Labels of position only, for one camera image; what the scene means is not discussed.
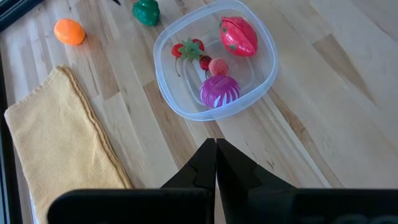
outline yellow towel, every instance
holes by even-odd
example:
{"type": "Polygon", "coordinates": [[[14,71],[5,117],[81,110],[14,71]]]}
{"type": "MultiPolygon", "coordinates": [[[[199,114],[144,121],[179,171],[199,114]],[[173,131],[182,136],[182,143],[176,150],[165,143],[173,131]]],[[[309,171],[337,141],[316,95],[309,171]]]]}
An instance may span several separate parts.
{"type": "Polygon", "coordinates": [[[131,183],[67,67],[5,113],[38,221],[73,189],[128,189],[131,183]]]}

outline wooden table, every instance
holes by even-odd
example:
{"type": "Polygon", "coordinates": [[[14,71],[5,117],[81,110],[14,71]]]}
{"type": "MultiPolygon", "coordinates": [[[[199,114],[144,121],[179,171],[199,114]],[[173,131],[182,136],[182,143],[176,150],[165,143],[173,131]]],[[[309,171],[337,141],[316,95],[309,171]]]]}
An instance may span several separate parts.
{"type": "MultiPolygon", "coordinates": [[[[235,116],[183,119],[155,80],[157,36],[207,0],[159,0],[156,27],[133,18],[133,0],[39,5],[1,34],[8,102],[67,64],[136,187],[161,186],[206,138],[226,138],[297,187],[398,187],[398,1],[244,2],[270,30],[280,65],[268,94],[235,116]],[[53,26],[64,17],[83,24],[82,45],[55,38],[53,26]]],[[[19,182],[26,200],[21,170],[19,182]]]]}

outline toy red onion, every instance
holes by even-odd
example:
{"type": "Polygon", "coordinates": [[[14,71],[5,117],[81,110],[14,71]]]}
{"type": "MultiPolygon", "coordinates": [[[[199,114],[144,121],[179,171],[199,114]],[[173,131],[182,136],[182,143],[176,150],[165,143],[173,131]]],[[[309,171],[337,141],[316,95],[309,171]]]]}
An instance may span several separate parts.
{"type": "Polygon", "coordinates": [[[217,108],[237,100],[241,88],[237,81],[227,76],[214,76],[200,87],[200,99],[209,108],[217,108]]]}
{"type": "Polygon", "coordinates": [[[250,57],[257,53],[257,35],[253,27],[242,17],[222,17],[221,41],[233,55],[250,57]]]}
{"type": "Polygon", "coordinates": [[[213,76],[227,76],[229,72],[228,64],[222,58],[213,59],[209,64],[209,71],[213,76]]]}

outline purple toy onion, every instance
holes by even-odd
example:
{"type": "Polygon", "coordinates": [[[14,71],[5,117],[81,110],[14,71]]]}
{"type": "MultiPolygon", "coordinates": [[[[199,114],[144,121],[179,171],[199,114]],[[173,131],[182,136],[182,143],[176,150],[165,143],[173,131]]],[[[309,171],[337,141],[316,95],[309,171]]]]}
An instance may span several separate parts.
{"type": "Polygon", "coordinates": [[[237,100],[241,88],[231,77],[214,76],[207,79],[200,87],[200,99],[209,108],[217,108],[237,100]]]}

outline container rim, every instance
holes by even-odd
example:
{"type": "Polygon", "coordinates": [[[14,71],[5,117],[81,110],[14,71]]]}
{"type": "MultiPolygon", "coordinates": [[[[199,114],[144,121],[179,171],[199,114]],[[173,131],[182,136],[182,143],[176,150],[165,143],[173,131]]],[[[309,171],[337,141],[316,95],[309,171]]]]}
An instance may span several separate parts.
{"type": "Polygon", "coordinates": [[[202,7],[199,7],[198,9],[184,15],[177,21],[173,22],[171,25],[169,25],[165,30],[163,30],[162,33],[158,36],[155,45],[154,45],[154,60],[155,60],[155,72],[156,72],[156,79],[157,83],[159,86],[159,90],[162,93],[163,97],[165,98],[166,102],[169,104],[169,106],[180,116],[195,120],[195,121],[211,121],[215,119],[221,119],[225,118],[227,116],[234,115],[242,110],[245,110],[247,107],[252,105],[254,102],[256,102],[259,98],[261,98],[271,87],[273,84],[276,75],[277,75],[277,67],[278,67],[278,60],[277,60],[277,51],[276,51],[276,46],[275,42],[271,36],[271,33],[268,31],[267,27],[264,25],[262,21],[259,20],[259,18],[242,2],[237,1],[237,0],[218,0],[213,3],[204,5],[202,7]],[[272,70],[270,72],[270,75],[266,78],[266,80],[261,83],[259,86],[257,86],[255,89],[251,90],[248,94],[240,97],[239,99],[228,103],[225,106],[219,107],[219,108],[213,108],[208,111],[204,112],[199,112],[199,113],[186,113],[183,112],[180,107],[176,104],[174,99],[172,98],[172,95],[170,93],[170,90],[168,88],[162,88],[163,86],[167,86],[165,77],[162,71],[162,62],[161,62],[161,48],[163,45],[166,43],[166,41],[174,35],[176,32],[179,30],[183,29],[185,26],[189,25],[190,23],[198,20],[201,17],[205,17],[209,14],[212,14],[216,11],[224,10],[224,9],[235,9],[241,11],[242,9],[245,10],[245,14],[249,14],[248,17],[251,18],[251,22],[256,26],[257,29],[260,30],[260,36],[262,37],[262,40],[265,40],[268,42],[269,46],[271,47],[269,49],[270,56],[272,57],[273,64],[272,64],[272,70]],[[258,89],[264,88],[267,86],[267,90],[260,96],[256,96],[256,100],[251,102],[251,103],[246,103],[244,104],[243,107],[241,107],[240,110],[229,110],[228,108],[232,108],[237,106],[238,104],[241,104],[245,99],[247,99],[252,92],[255,92],[258,89]],[[220,111],[223,111],[222,116],[213,116],[212,114],[218,114],[220,111]]]}

